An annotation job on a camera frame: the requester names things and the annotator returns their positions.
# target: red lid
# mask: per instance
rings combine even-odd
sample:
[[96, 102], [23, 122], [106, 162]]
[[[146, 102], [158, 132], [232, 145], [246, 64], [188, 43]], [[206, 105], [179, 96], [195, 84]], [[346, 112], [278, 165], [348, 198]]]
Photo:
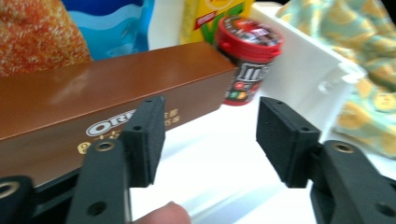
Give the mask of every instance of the red lid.
[[283, 39], [266, 24], [238, 16], [224, 17], [216, 32], [218, 48], [251, 62], [269, 62], [279, 55]]

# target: yellow patterned fabric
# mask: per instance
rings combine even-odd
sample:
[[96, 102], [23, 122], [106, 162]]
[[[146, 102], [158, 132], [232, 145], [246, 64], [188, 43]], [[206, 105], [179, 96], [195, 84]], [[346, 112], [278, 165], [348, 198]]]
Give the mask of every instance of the yellow patterned fabric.
[[335, 130], [396, 158], [396, 31], [382, 2], [290, 0], [276, 15], [367, 70]]

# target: oreo box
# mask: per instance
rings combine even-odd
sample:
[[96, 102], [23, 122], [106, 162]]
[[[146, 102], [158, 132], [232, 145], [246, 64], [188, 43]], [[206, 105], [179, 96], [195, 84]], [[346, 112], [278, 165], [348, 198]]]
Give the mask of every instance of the oreo box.
[[219, 108], [235, 67], [200, 42], [0, 78], [0, 176], [40, 185], [117, 138], [146, 98], [165, 97], [167, 130]]

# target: blue package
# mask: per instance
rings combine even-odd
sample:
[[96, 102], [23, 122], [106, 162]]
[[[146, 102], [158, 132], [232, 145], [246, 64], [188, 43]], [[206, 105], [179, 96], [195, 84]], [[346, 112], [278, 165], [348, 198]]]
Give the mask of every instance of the blue package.
[[149, 50], [154, 0], [62, 0], [94, 60]]

